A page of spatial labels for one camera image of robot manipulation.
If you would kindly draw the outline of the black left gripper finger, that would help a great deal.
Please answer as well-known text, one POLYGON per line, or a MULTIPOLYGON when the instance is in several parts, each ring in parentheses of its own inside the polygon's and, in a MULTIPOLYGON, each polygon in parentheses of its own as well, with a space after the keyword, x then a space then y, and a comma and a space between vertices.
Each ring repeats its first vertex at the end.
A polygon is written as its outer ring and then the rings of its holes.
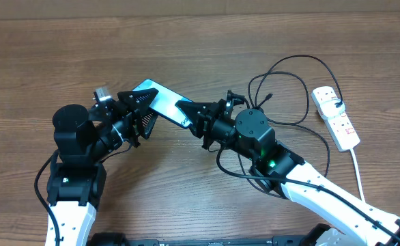
POLYGON ((156 88, 146 90, 118 92, 119 102, 126 108, 127 112, 135 112, 140 116, 146 116, 149 107, 158 94, 156 88))
POLYGON ((155 112, 151 112, 141 119, 140 135, 142 138, 149 139, 157 119, 158 114, 155 112))

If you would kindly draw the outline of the blue Galaxy smartphone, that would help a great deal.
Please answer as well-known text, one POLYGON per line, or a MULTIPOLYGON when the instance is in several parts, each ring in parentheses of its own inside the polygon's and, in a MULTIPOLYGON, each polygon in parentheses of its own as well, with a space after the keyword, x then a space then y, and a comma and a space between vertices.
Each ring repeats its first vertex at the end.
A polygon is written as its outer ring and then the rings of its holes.
POLYGON ((141 91, 147 89, 157 89, 158 93, 152 101, 150 108, 160 116, 166 118, 181 128, 188 128, 192 122, 184 115, 184 113, 175 105, 178 101, 192 102, 190 99, 170 90, 169 88, 151 80, 146 79, 133 91, 141 91))

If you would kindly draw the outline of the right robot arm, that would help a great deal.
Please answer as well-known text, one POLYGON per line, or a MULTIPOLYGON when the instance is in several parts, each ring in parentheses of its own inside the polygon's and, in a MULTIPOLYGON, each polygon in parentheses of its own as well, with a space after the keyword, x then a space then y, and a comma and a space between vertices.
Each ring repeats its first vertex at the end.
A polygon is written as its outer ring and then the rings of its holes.
POLYGON ((233 150, 251 160, 246 179, 264 191, 300 204, 344 233, 355 245, 400 245, 400 217, 377 209, 329 181, 310 163, 275 137, 265 114, 245 109, 230 118, 230 106, 219 102, 176 104, 192 122, 194 135, 206 147, 213 142, 221 150, 233 150))

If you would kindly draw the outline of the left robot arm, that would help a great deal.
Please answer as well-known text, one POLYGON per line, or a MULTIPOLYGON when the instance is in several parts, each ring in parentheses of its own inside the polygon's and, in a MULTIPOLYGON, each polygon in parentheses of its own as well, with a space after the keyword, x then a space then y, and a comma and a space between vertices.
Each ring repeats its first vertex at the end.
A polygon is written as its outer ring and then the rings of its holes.
POLYGON ((107 172, 103 163, 128 144, 139 147, 157 119, 150 105, 157 89, 97 97, 87 109, 71 104, 53 116, 56 151, 47 160, 47 245, 86 245, 96 219, 107 172))

